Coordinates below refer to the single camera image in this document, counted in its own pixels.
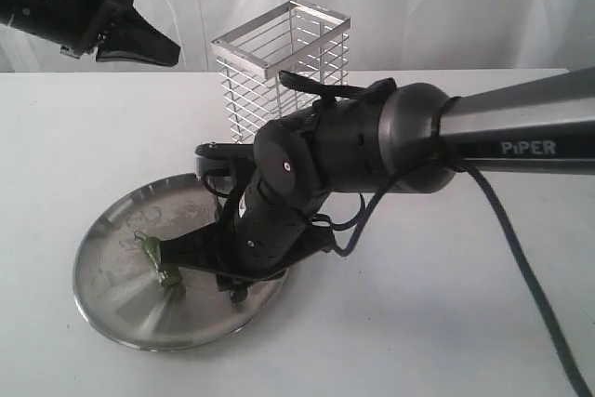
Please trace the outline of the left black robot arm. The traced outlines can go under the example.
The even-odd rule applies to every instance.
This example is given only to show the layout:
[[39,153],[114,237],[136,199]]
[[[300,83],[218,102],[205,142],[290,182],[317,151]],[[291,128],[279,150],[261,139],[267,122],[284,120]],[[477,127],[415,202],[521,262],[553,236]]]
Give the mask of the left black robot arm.
[[135,0],[1,0],[1,23],[60,48],[70,58],[97,62],[178,64],[180,45],[136,10]]

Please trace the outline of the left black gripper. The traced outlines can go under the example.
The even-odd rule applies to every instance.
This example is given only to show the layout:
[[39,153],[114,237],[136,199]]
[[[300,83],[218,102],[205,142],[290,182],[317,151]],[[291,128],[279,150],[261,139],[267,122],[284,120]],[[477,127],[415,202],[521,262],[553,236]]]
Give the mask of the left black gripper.
[[180,45],[155,29],[133,4],[134,0],[41,0],[41,35],[79,58],[92,52],[104,33],[97,62],[176,66]]

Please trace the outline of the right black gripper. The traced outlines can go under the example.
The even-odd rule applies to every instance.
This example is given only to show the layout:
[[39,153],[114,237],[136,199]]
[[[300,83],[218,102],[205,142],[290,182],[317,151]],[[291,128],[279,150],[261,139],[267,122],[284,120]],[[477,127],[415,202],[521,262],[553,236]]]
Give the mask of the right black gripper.
[[[317,226],[293,210],[246,210],[234,216],[226,242],[230,262],[217,224],[161,240],[162,265],[218,274],[218,290],[239,303],[253,284],[275,280],[286,268],[332,251],[336,238],[329,226]],[[242,271],[241,279],[231,277],[236,273],[230,263]]]

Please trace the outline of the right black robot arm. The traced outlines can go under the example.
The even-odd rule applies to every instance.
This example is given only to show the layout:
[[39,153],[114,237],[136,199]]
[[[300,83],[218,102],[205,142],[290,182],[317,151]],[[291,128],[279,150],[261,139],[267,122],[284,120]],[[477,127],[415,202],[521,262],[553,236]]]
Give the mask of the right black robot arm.
[[262,126],[249,144],[196,149],[202,181],[229,178],[216,219],[159,244],[158,267],[205,271],[223,290],[277,278],[338,247],[341,225],[322,215],[334,192],[369,194],[346,223],[359,237],[392,192],[433,193],[456,172],[590,174],[594,72],[583,69],[466,97],[391,78],[325,85],[281,72],[313,104]]

